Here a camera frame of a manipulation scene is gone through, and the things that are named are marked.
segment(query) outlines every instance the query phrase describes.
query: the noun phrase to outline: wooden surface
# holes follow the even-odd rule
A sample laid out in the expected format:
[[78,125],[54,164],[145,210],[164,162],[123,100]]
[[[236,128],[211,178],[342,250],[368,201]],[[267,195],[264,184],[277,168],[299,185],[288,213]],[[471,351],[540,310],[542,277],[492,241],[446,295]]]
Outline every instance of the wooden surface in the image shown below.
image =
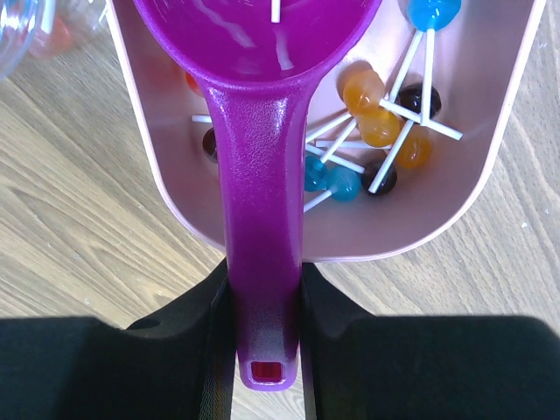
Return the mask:
[[[550,1],[486,189],[454,227],[380,262],[322,265],[378,314],[520,313],[560,332],[560,2]],[[110,36],[0,84],[0,317],[92,314],[127,326],[222,255],[151,178]],[[304,418],[301,383],[236,383],[233,418]]]

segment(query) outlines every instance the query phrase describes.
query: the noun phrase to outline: scoop handle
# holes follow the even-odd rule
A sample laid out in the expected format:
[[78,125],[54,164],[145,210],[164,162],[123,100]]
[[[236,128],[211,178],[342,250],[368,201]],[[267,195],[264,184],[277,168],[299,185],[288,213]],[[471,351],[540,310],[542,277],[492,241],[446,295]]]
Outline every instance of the scoop handle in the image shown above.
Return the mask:
[[237,353],[251,389],[287,389],[296,379],[304,136],[316,86],[205,89],[218,148]]

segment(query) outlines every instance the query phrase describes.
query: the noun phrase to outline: blue lollipop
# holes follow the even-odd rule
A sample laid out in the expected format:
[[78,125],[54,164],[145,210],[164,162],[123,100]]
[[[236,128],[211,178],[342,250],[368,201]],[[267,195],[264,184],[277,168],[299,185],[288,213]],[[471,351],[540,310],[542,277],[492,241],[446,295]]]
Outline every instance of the blue lollipop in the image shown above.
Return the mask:
[[459,13],[461,0],[410,0],[410,22],[421,32],[426,32],[426,58],[422,88],[422,125],[430,120],[431,85],[434,69],[436,31],[445,28]]
[[410,22],[422,32],[444,29],[457,16],[461,0],[410,0]]
[[307,192],[325,190],[328,175],[329,170],[318,157],[308,156],[305,158],[304,188]]
[[356,172],[337,166],[333,168],[327,178],[327,190],[314,199],[310,200],[304,206],[304,213],[322,203],[329,197],[333,197],[337,201],[352,201],[358,196],[360,191],[360,178]]

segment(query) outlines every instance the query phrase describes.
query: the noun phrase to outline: orange candy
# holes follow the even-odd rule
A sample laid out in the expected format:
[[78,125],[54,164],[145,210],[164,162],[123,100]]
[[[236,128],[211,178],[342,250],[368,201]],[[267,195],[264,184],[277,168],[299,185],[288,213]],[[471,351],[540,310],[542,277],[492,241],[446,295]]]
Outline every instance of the orange candy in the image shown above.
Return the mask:
[[344,86],[342,100],[353,116],[365,116],[377,111],[385,95],[385,85],[374,70],[353,75]]
[[404,169],[416,169],[424,165],[431,155],[431,140],[425,127],[415,125],[396,154],[396,163]]
[[393,144],[401,132],[401,123],[395,114],[383,108],[358,118],[361,138],[372,147]]
[[199,84],[196,80],[189,74],[185,73],[186,84],[189,85],[189,88],[198,96],[204,97],[202,91],[200,90]]

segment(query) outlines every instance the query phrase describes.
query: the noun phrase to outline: purple plastic scoop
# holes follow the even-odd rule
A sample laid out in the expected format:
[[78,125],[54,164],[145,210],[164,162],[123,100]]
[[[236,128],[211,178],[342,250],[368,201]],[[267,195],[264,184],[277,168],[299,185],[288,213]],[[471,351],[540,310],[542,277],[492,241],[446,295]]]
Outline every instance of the purple plastic scoop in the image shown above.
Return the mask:
[[280,24],[270,0],[135,1],[213,120],[241,379],[287,389],[297,371],[307,109],[382,0],[282,0]]

